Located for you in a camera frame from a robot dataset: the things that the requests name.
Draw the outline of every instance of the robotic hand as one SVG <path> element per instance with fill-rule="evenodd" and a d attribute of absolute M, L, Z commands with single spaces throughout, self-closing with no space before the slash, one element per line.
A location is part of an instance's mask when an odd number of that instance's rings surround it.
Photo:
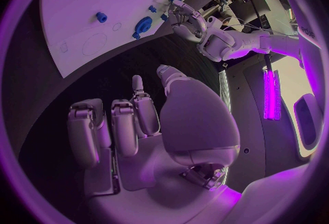
<path fill-rule="evenodd" d="M 206 21 L 199 12 L 180 0 L 172 1 L 168 15 L 174 33 L 197 43 L 199 52 L 212 61 L 237 59 L 251 50 L 262 54 L 273 51 L 301 61 L 299 42 L 295 37 L 271 35 L 263 30 L 252 33 L 223 31 L 220 20 L 211 16 Z"/>

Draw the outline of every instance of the white robotic arm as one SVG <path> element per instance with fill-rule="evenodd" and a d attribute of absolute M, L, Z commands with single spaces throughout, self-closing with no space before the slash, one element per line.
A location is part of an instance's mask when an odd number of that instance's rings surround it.
<path fill-rule="evenodd" d="M 268 31 L 258 30 L 252 33 L 239 31 L 223 31 L 222 22 L 215 17 L 207 21 L 199 12 L 194 11 L 182 1 L 174 0 L 172 5 L 176 10 L 169 10 L 169 20 L 173 31 L 179 36 L 196 42 L 200 53 L 212 61 L 237 59 L 255 51 L 267 54 L 270 51 L 294 57 L 300 61 L 299 42 L 295 37 L 271 35 Z M 195 32 L 184 25 L 189 16 L 190 26 Z"/>

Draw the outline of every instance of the white board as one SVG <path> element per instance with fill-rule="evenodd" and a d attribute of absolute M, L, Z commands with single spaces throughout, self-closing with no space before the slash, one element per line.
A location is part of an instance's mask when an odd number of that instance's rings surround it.
<path fill-rule="evenodd" d="M 148 10 L 151 5 L 157 13 Z M 66 77 L 103 53 L 134 41 L 135 26 L 146 16 L 153 23 L 140 36 L 154 34 L 168 6 L 168 0 L 41 0 L 40 7 L 49 51 Z M 107 21 L 100 23 L 97 12 L 106 14 Z"/>

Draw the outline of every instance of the white panel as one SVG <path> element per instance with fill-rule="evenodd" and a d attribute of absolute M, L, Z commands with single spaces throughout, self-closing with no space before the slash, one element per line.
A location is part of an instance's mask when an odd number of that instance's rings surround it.
<path fill-rule="evenodd" d="M 157 13 L 148 7 L 153 5 Z M 134 41 L 134 28 L 149 16 L 152 35 L 164 22 L 168 0 L 41 0 L 41 18 L 50 53 L 63 77 L 95 57 Z M 97 12 L 107 15 L 100 23 Z"/>

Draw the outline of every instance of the light bar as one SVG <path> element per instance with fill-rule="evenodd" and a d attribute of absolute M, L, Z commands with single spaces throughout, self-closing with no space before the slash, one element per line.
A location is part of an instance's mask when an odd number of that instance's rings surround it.
<path fill-rule="evenodd" d="M 264 70 L 264 118 L 280 120 L 281 92 L 278 71 Z"/>

